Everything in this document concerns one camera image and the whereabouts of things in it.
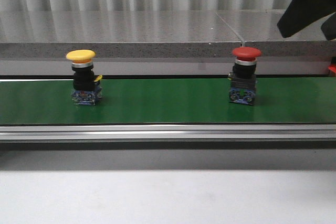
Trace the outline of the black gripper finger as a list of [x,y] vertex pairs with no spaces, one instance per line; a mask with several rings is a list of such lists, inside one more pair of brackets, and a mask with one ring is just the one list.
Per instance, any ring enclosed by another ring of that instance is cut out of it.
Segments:
[[326,40],[331,41],[336,38],[336,13],[331,15],[321,26],[321,30]]
[[335,13],[335,0],[292,0],[277,23],[283,38]]

